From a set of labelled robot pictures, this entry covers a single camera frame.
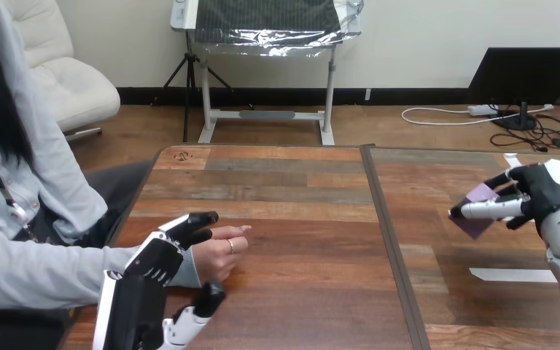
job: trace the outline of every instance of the tripod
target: tripod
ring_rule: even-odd
[[[187,45],[187,52],[184,54],[184,58],[181,61],[181,63],[177,66],[177,68],[175,69],[171,77],[168,78],[168,81],[166,82],[166,84],[164,84],[164,87],[162,88],[162,94],[164,95],[166,93],[166,89],[168,88],[168,85],[171,84],[171,82],[173,81],[177,73],[179,73],[179,71],[187,63],[187,76],[186,76],[186,88],[185,88],[185,100],[184,100],[183,142],[187,142],[187,120],[188,120],[188,112],[190,110],[190,103],[191,103],[190,99],[191,96],[196,96],[197,94],[196,81],[194,79],[194,62],[198,62],[198,63],[201,62],[201,59],[195,53],[192,52],[192,45],[190,44],[190,35],[188,34],[187,31],[185,32],[185,40]],[[209,66],[207,66],[207,71],[211,73],[211,75],[213,75],[216,79],[218,79],[218,81],[222,83],[222,85],[224,85],[225,88],[227,88],[231,94],[233,95],[235,94],[234,89],[228,83],[226,83],[226,81],[224,81],[224,79],[222,79],[213,69],[209,68]],[[157,102],[158,102],[158,97],[155,96],[151,105],[153,106]],[[248,106],[250,107],[250,109],[254,109],[254,107],[251,104],[248,104]]]

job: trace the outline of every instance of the white cable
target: white cable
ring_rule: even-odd
[[[527,113],[538,113],[538,112],[550,111],[553,108],[554,107],[553,107],[552,104],[545,104],[544,108],[536,109],[534,111],[527,111]],[[409,119],[407,119],[407,117],[405,117],[405,113],[406,112],[411,112],[411,111],[436,111],[436,112],[455,113],[455,114],[469,114],[469,111],[468,110],[467,111],[448,111],[447,109],[416,107],[416,108],[407,109],[404,112],[402,112],[401,117],[404,120],[406,120],[406,121],[408,121],[412,124],[419,124],[419,125],[472,125],[472,124],[492,122],[493,120],[501,120],[501,119],[506,119],[506,118],[511,118],[511,117],[517,117],[517,116],[521,115],[520,113],[516,113],[516,114],[506,115],[505,117],[476,120],[475,122],[416,122],[415,120],[409,120]]]

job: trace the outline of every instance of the robotic hand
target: robotic hand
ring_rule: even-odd
[[[489,201],[461,202],[450,210],[455,219],[502,219],[513,217],[507,227],[516,230],[535,220],[546,244],[546,260],[560,288],[560,161],[519,166],[506,170],[484,184],[492,190],[513,182]]]
[[[205,226],[216,212],[191,213],[158,228],[126,263],[123,274],[104,271],[93,350],[182,350],[207,325],[225,299],[210,281],[190,306],[164,319],[166,290],[183,262],[183,251],[211,238]]]

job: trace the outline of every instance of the person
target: person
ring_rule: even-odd
[[[138,249],[106,244],[150,166],[82,173],[34,84],[23,40],[0,2],[0,310],[97,303],[103,271],[123,271]],[[185,252],[171,285],[200,287],[209,279],[226,279],[248,248],[247,229],[213,229],[212,240]],[[0,314],[1,323],[11,319],[7,315]],[[23,349],[20,338],[16,341],[10,349]]]

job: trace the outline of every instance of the wood grain surface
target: wood grain surface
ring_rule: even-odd
[[[503,154],[371,149],[433,349],[560,349],[557,284],[488,282],[469,268],[548,269],[535,226],[494,223],[476,241],[448,210],[509,167]],[[518,155],[523,164],[560,155]]]
[[[358,148],[175,146],[116,246],[190,211],[251,225],[226,302],[189,349],[412,349]],[[192,290],[172,289],[166,315]],[[65,349],[89,349],[96,308]]]

